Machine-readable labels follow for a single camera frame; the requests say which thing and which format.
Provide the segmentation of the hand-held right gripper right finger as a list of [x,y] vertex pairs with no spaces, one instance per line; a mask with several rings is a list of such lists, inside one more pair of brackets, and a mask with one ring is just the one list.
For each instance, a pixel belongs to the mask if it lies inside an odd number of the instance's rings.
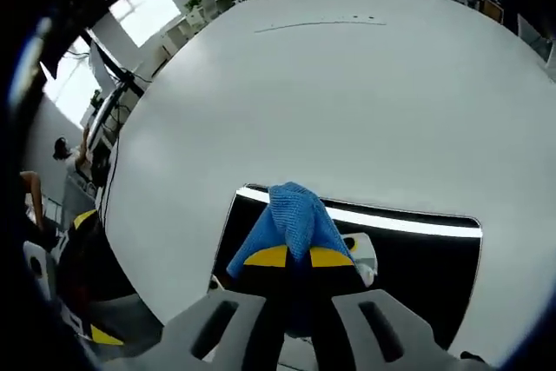
[[309,250],[315,286],[312,343],[319,370],[491,370],[474,357],[449,354],[431,326],[380,289],[348,293],[361,283],[354,262],[329,249]]

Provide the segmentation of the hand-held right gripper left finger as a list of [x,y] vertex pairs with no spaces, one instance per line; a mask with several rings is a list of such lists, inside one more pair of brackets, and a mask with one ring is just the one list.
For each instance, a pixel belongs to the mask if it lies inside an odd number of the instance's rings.
[[276,370],[288,327],[288,247],[249,255],[229,290],[204,296],[164,329],[162,370]]

